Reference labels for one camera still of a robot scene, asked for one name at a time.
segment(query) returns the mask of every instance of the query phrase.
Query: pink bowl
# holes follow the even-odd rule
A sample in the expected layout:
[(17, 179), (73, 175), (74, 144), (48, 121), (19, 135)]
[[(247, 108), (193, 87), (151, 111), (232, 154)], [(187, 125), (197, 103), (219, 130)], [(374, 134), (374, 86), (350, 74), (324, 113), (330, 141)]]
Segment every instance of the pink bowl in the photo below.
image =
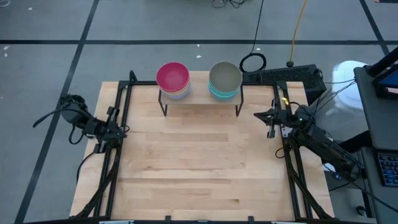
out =
[(167, 63), (157, 71), (156, 82), (167, 92), (179, 91), (189, 83), (189, 71), (181, 63)]

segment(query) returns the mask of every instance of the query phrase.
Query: yellow cable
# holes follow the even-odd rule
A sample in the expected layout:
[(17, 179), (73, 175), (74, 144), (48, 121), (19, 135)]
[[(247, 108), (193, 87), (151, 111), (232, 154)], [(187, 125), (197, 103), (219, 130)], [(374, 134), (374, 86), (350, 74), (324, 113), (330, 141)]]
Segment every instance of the yellow cable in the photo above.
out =
[(293, 59), (294, 41), (296, 40), (297, 29), (299, 28), (301, 17), (303, 17), (303, 13), (304, 13), (304, 9), (305, 9), (305, 5), (306, 4), (307, 4), (307, 0), (304, 1), (303, 8), (301, 8), (300, 17), (298, 18), (296, 28), (294, 29), (294, 35), (293, 35), (293, 41), (292, 41), (292, 49), (290, 50), (290, 61), (291, 62), (292, 62), (292, 59)]

